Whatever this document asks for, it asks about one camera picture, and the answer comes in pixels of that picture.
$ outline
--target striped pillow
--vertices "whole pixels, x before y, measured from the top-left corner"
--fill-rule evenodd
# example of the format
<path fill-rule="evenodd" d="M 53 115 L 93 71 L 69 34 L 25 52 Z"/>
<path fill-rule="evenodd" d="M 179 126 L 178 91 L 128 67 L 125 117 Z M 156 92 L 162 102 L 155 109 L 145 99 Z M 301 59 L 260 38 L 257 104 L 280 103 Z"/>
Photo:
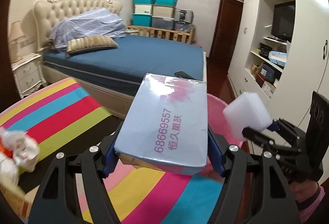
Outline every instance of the striped pillow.
<path fill-rule="evenodd" d="M 68 42 L 66 53 L 67 55 L 77 54 L 85 51 L 92 51 L 106 48 L 116 48 L 117 43 L 107 35 L 93 35 L 73 39 Z"/>

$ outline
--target headboard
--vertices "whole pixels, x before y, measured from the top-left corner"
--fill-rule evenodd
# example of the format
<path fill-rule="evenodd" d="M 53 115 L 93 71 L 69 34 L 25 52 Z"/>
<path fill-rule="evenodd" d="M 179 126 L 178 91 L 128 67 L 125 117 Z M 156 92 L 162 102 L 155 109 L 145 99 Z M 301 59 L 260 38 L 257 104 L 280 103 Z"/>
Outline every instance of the headboard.
<path fill-rule="evenodd" d="M 79 15 L 97 8 L 107 8 L 118 14 L 122 9 L 120 2 L 110 0 L 37 0 L 33 4 L 33 17 L 37 27 L 37 52 L 48 48 L 48 37 L 52 27 L 65 18 Z"/>

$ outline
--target beige storage bin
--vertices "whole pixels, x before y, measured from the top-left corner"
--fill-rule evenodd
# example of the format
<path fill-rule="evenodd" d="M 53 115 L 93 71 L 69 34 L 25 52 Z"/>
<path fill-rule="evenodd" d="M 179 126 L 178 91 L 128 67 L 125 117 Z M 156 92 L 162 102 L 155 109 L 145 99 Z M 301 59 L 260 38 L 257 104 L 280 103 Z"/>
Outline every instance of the beige storage bin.
<path fill-rule="evenodd" d="M 153 16 L 161 18 L 172 18 L 174 14 L 173 6 L 155 6 L 153 5 Z"/>
<path fill-rule="evenodd" d="M 152 5 L 135 5 L 135 14 L 152 15 Z"/>

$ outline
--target black phone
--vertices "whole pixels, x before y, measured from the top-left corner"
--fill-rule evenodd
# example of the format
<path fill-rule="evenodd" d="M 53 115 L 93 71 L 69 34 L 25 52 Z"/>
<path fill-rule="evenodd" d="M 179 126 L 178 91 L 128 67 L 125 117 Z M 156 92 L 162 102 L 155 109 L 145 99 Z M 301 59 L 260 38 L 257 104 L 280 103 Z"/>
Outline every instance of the black phone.
<path fill-rule="evenodd" d="M 183 78 L 183 79 L 190 79 L 190 80 L 196 80 L 195 78 L 193 78 L 192 76 L 189 76 L 187 73 L 185 72 L 176 72 L 175 76 L 179 77 L 179 78 Z"/>

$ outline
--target black door handle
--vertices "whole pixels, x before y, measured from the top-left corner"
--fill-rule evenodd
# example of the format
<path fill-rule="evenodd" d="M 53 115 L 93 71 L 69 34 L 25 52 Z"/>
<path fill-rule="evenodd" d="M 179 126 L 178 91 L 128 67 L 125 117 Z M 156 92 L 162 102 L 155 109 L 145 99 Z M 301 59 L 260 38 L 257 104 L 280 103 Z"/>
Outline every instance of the black door handle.
<path fill-rule="evenodd" d="M 323 46 L 323 60 L 325 60 L 325 58 L 326 58 L 326 54 L 325 54 L 325 52 L 326 52 L 326 47 L 328 46 L 328 40 L 326 40 L 326 42 L 325 42 L 325 44 L 324 44 L 324 46 Z"/>

